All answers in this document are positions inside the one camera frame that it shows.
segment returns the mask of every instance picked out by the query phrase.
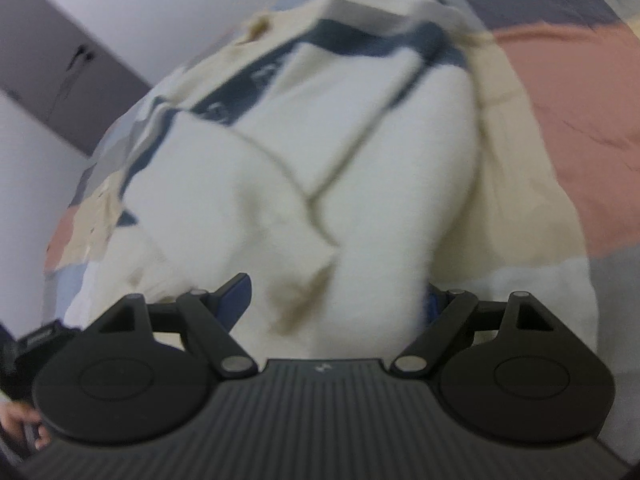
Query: human hand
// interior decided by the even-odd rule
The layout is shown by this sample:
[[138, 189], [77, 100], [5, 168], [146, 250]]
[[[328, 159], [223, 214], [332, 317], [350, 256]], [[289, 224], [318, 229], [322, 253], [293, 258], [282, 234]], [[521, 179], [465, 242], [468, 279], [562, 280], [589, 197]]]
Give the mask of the human hand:
[[[0, 404], [0, 426], [15, 442], [26, 445], [24, 424], [40, 424], [42, 419], [36, 409], [26, 402], [4, 402]], [[37, 450], [41, 450], [51, 442], [49, 432], [44, 426], [38, 428], [39, 438], [35, 442]]]

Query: gray door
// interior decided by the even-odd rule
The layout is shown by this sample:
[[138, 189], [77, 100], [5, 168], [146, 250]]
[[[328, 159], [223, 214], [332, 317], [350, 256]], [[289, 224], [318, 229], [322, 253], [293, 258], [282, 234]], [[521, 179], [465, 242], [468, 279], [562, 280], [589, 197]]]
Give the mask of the gray door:
[[0, 88], [88, 155], [149, 90], [49, 0], [0, 0]]

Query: black device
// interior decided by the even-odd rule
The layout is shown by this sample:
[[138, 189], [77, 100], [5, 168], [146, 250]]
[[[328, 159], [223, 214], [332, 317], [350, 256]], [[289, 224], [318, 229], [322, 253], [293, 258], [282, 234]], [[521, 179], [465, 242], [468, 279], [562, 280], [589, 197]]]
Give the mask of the black device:
[[[262, 372], [228, 334], [250, 300], [245, 274], [171, 304], [125, 296], [82, 332], [59, 328], [60, 345], [37, 361], [37, 374], [30, 365], [22, 376], [54, 440], [20, 472], [29, 480], [625, 475], [628, 465], [596, 438], [612, 375], [558, 318], [523, 291], [505, 303], [462, 290], [432, 288], [432, 296], [441, 314], [389, 369], [374, 358], [270, 360]], [[498, 332], [473, 344], [486, 330]], [[179, 333], [186, 351], [153, 332]], [[3, 369], [2, 389], [16, 373], [12, 383]]]

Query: bedsheet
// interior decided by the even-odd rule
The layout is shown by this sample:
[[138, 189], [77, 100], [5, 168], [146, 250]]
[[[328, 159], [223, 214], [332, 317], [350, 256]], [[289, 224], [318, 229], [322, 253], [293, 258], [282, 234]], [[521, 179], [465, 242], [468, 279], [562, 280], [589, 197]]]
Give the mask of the bedsheet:
[[[227, 47], [260, 45], [273, 20], [313, 1], [277, 0], [230, 33]], [[434, 255], [431, 280], [486, 300], [530, 290], [568, 322], [616, 377], [602, 437], [637, 460], [640, 0], [438, 1], [464, 17], [455, 41], [474, 79], [481, 157], [470, 197]], [[152, 97], [194, 63], [215, 58], [209, 52], [179, 68]], [[275, 63], [258, 78], [278, 70]], [[133, 221], [118, 189], [144, 129], [136, 117], [145, 103], [105, 135], [53, 237], [48, 316], [90, 298], [110, 237]], [[211, 113], [222, 120], [226, 111]]]

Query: ribbed black plate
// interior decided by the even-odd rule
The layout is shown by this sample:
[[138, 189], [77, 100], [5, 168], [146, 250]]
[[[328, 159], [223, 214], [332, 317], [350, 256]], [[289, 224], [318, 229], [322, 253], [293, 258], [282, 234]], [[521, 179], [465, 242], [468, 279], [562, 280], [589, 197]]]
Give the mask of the ribbed black plate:
[[611, 480], [625, 469], [595, 440], [549, 449], [486, 440], [443, 412], [426, 384], [373, 360], [271, 361], [223, 383], [158, 440], [56, 441], [22, 466], [33, 480]]

